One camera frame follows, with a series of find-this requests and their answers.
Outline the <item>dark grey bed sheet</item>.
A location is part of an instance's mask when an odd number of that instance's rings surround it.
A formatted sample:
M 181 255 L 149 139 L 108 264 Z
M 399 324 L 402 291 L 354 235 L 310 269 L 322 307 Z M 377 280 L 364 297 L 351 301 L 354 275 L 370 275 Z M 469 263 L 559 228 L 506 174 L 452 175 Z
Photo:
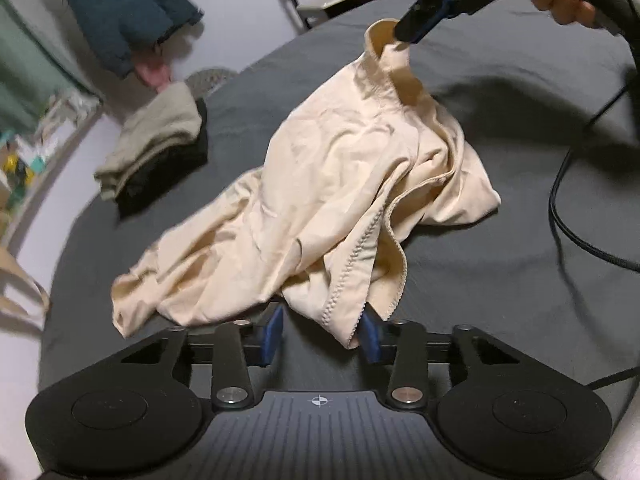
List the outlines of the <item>dark grey bed sheet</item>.
M 639 255 L 639 89 L 626 41 L 524 0 L 387 38 L 383 0 L 206 100 L 208 162 L 141 214 L 94 200 L 53 283 L 40 387 L 172 324 L 288 317 L 258 390 L 367 389 L 365 306 L 474 325 L 581 382 L 639 361 L 639 277 L 551 231 Z

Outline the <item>folded khaki garment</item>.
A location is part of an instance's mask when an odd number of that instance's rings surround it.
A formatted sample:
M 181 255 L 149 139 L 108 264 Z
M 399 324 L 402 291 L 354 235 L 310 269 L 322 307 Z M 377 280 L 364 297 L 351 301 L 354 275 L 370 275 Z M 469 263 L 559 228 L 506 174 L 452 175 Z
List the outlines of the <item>folded khaki garment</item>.
M 117 143 L 93 177 L 102 200 L 114 200 L 146 162 L 174 146 L 193 143 L 202 116 L 184 81 L 175 81 L 122 125 Z

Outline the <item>hanging dark teal garment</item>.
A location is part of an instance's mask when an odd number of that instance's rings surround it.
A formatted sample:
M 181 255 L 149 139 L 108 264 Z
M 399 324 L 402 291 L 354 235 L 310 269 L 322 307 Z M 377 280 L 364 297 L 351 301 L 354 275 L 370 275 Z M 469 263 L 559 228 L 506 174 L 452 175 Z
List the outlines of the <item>hanging dark teal garment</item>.
M 177 30 L 201 21 L 191 0 L 66 0 L 104 70 L 126 78 L 134 54 L 156 47 Z

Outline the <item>hanging pink garment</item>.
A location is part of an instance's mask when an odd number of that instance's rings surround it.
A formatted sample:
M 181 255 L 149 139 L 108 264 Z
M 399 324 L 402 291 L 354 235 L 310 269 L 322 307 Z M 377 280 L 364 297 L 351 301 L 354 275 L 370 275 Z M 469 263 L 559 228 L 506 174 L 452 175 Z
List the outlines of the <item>hanging pink garment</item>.
M 156 93 L 164 91 L 171 84 L 171 68 L 157 50 L 134 52 L 132 66 L 142 84 Z

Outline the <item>cream beige garment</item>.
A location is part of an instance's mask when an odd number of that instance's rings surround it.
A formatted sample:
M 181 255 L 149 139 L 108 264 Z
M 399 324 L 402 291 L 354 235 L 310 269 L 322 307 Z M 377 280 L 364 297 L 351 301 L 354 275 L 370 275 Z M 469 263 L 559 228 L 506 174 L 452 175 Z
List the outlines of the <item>cream beige garment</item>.
M 153 314 L 237 318 L 273 296 L 343 347 L 365 307 L 389 318 L 416 226 L 467 226 L 501 203 L 460 124 L 413 75 L 395 22 L 280 125 L 262 166 L 166 231 L 111 290 L 122 336 Z

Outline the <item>cluttered windowsill shelf items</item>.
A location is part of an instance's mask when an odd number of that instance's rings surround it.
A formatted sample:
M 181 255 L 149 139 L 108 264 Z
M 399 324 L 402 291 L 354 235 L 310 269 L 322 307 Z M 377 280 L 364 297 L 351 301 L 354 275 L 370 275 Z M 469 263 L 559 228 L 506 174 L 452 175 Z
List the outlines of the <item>cluttered windowsill shelf items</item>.
M 92 94 L 68 89 L 50 97 L 29 136 L 1 135 L 1 244 L 11 243 L 18 225 L 63 159 L 102 115 Z

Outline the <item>folded black garment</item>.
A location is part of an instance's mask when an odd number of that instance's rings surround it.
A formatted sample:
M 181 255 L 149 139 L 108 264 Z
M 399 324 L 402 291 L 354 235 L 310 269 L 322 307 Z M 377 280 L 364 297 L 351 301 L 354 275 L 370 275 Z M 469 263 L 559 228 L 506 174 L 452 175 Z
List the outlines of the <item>folded black garment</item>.
M 198 136 L 190 144 L 173 145 L 159 152 L 132 174 L 115 198 L 120 220 L 148 208 L 208 161 L 208 111 L 203 99 L 197 99 L 195 104 L 202 120 Z

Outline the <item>round grey woven basket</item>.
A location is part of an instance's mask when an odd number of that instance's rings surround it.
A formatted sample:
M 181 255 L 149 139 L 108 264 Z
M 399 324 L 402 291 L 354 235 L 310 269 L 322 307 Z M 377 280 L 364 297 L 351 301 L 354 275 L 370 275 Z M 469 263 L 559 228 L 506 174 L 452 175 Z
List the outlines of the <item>round grey woven basket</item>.
M 228 68 L 212 67 L 187 76 L 184 82 L 195 99 L 206 99 L 237 74 Z

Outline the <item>green curtain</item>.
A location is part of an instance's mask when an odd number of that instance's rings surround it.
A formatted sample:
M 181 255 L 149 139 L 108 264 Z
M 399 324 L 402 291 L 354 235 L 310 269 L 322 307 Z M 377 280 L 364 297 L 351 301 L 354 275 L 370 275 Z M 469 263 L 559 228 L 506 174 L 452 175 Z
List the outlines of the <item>green curtain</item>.
M 1 0 L 1 131 L 33 134 L 53 100 L 72 90 L 96 96 L 27 26 L 10 0 Z

